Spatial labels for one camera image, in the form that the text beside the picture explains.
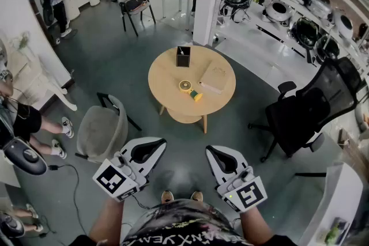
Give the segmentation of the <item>round wooden table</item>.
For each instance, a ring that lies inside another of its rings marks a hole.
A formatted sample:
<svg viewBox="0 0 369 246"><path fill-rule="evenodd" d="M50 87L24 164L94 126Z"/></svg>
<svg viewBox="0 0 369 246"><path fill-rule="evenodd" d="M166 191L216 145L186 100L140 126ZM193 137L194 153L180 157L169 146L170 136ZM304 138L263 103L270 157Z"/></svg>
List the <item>round wooden table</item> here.
<svg viewBox="0 0 369 246"><path fill-rule="evenodd" d="M160 113L167 111L174 120L184 124L201 122L206 134L208 115L222 109L235 92L234 70L219 53L202 46L191 46L189 67L177 67L176 50L166 50L152 63L148 73L150 91L161 104ZM228 82L222 94L212 92L198 83L213 60L223 62L228 67ZM194 90L203 94L198 102L189 94L180 91L179 83L182 80L190 81Z"/></svg>

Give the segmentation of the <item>white carved console table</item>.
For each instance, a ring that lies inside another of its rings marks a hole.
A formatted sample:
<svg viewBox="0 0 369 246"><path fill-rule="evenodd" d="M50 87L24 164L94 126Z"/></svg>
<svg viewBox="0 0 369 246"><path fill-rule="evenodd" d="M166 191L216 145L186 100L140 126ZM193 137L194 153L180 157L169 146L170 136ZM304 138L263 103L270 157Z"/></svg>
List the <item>white carved console table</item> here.
<svg viewBox="0 0 369 246"><path fill-rule="evenodd" d="M41 110L56 97L72 111L77 110L66 98L67 89L60 86L39 56L28 47L27 32L20 39L8 40L0 30L0 77L9 73L13 75L13 99Z"/></svg>

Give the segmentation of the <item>white metal shelf rack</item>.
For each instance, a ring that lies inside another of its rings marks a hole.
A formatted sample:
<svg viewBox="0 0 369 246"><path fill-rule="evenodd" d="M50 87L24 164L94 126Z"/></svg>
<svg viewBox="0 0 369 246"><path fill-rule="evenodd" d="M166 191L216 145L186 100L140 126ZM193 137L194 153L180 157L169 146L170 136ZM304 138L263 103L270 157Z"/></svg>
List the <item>white metal shelf rack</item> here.
<svg viewBox="0 0 369 246"><path fill-rule="evenodd" d="M349 57L369 75L369 55L333 0L217 0L214 23L218 49L271 86L305 85L329 57Z"/></svg>

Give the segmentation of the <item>yellow handheld mini fan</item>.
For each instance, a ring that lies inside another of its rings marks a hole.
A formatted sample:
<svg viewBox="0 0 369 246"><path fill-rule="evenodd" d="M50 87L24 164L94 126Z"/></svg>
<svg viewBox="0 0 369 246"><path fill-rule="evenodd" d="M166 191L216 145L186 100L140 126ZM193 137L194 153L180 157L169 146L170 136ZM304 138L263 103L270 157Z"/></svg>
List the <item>yellow handheld mini fan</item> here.
<svg viewBox="0 0 369 246"><path fill-rule="evenodd" d="M189 94L195 102L198 102L203 96L202 93L198 93L196 90L194 90L191 82L188 80L180 81L179 89L181 92Z"/></svg>

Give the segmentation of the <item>black square pen holder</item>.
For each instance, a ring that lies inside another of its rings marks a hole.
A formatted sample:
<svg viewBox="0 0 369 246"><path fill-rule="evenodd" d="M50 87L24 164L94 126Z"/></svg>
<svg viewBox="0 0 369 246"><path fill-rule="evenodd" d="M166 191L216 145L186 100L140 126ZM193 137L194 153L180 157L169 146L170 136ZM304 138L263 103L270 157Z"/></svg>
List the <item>black square pen holder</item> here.
<svg viewBox="0 0 369 246"><path fill-rule="evenodd" d="M180 48L182 48L184 55L181 55ZM176 66L177 67L189 67L190 66L190 54L191 54L191 47L177 46Z"/></svg>

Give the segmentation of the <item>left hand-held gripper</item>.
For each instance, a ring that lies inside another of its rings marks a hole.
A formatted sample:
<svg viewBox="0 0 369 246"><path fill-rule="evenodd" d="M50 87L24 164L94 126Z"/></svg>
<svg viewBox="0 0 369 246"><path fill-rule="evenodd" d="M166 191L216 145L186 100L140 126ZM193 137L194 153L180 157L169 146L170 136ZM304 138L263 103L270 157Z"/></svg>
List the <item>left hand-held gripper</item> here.
<svg viewBox="0 0 369 246"><path fill-rule="evenodd" d="M146 176L161 159L166 147L164 138L132 139L112 159L103 161L93 180L109 197L123 202L148 185Z"/></svg>

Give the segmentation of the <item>white cabinet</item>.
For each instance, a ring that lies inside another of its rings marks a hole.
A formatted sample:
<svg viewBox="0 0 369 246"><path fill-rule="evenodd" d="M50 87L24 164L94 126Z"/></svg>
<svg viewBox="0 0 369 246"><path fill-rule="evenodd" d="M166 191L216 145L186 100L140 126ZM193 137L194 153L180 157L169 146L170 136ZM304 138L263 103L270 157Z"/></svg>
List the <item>white cabinet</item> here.
<svg viewBox="0 0 369 246"><path fill-rule="evenodd" d="M325 237L333 229L334 222L346 222L342 231L346 238L356 215L363 192L359 175L344 162L335 162L328 167L325 176L323 197L298 246L326 246Z"/></svg>

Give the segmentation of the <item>dark blue orange bag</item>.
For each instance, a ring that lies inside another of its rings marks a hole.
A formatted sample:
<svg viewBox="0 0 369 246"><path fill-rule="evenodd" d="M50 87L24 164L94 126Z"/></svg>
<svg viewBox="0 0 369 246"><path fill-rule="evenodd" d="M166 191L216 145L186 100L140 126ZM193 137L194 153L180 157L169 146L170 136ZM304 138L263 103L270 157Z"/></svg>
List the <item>dark blue orange bag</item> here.
<svg viewBox="0 0 369 246"><path fill-rule="evenodd" d="M141 6L145 6L146 0L127 0L124 4L125 11L133 12L138 10Z"/></svg>

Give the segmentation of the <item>person in black t-shirt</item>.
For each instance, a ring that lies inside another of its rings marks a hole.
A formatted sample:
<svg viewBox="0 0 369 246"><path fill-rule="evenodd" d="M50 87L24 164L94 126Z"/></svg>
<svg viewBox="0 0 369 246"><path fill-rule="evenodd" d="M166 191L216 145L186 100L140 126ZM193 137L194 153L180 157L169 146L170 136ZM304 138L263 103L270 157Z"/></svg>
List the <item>person in black t-shirt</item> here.
<svg viewBox="0 0 369 246"><path fill-rule="evenodd" d="M238 235L228 219L213 206L189 199L151 208L120 238L119 246L242 246L252 245ZM79 235L69 246L105 246L89 235ZM260 246L296 246L287 236L273 234Z"/></svg>

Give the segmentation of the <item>black mesh office chair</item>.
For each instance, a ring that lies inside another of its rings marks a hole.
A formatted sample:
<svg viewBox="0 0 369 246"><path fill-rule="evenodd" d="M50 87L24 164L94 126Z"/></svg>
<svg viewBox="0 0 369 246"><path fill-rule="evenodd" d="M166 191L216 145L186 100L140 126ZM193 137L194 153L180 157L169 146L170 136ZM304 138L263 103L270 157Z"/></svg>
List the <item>black mesh office chair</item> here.
<svg viewBox="0 0 369 246"><path fill-rule="evenodd" d="M268 153L260 160L265 162L276 146L288 158L301 148L311 148L314 134L337 117L353 111L358 100L357 91L362 80L354 64L347 58L323 62L314 78L302 89L287 81L278 86L278 100L265 109L268 125L248 124L273 134ZM296 90L293 96L287 92Z"/></svg>

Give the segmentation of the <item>person's left sneaker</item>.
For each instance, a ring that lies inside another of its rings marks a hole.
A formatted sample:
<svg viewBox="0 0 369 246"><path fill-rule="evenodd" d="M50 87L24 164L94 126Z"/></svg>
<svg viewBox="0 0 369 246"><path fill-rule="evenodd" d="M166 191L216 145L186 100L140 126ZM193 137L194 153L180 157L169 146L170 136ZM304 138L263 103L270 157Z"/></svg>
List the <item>person's left sneaker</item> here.
<svg viewBox="0 0 369 246"><path fill-rule="evenodd" d="M172 201L174 201L173 193L169 190L164 191L161 195L161 203L166 204Z"/></svg>

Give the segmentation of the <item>shelf of white robot parts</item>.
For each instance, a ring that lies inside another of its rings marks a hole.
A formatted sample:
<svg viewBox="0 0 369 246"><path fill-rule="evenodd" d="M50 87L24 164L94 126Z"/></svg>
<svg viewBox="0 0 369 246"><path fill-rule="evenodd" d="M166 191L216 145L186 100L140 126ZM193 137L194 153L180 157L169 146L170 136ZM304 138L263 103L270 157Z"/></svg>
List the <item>shelf of white robot parts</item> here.
<svg viewBox="0 0 369 246"><path fill-rule="evenodd" d="M355 49L351 20L330 0L221 0L219 16L265 32L309 64Z"/></svg>

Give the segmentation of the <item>person's right forearm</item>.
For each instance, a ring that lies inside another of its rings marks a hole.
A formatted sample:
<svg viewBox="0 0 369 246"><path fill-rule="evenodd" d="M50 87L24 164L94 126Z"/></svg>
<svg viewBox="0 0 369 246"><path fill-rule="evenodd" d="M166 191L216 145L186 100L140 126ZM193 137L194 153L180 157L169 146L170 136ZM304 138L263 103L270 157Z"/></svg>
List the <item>person's right forearm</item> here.
<svg viewBox="0 0 369 246"><path fill-rule="evenodd" d="M256 207L241 213L244 238L252 245L260 246L273 237L273 232Z"/></svg>

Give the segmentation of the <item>dark wooden rack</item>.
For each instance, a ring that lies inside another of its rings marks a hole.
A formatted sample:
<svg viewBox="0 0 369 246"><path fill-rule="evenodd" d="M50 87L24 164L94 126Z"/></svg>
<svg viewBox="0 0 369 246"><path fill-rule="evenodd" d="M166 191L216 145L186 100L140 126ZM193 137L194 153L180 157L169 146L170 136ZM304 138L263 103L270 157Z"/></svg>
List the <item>dark wooden rack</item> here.
<svg viewBox="0 0 369 246"><path fill-rule="evenodd" d="M33 13L34 13L34 15L35 15L35 17L36 17L39 25L40 25L40 27L41 27L41 29L42 29L45 37L48 39L48 41L49 41L50 44L54 44L55 43L54 42L54 38L50 34L50 32L48 31L48 28L47 28L47 26L46 26L46 24L45 24L45 22L43 20L43 16L40 13L39 9L37 8L37 5L36 5L35 0L29 0L29 3L31 5L31 8L33 10Z"/></svg>

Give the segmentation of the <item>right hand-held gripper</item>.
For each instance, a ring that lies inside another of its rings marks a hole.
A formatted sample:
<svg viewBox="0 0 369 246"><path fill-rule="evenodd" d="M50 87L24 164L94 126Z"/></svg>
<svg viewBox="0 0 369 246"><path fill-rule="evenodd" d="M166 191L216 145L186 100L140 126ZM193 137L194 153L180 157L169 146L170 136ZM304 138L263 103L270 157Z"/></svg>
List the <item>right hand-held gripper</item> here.
<svg viewBox="0 0 369 246"><path fill-rule="evenodd" d="M254 176L243 155L234 149L208 145L206 156L216 183L216 191L237 213L245 213L267 200L259 176Z"/></svg>

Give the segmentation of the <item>person's left forearm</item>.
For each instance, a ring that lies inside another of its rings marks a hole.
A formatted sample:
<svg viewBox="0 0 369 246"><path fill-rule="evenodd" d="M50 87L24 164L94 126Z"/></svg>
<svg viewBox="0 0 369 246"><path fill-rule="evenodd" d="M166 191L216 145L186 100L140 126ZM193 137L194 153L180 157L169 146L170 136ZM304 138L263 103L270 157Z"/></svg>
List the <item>person's left forearm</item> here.
<svg viewBox="0 0 369 246"><path fill-rule="evenodd" d="M108 198L93 224L89 238L105 246L119 246L122 228L124 201Z"/></svg>

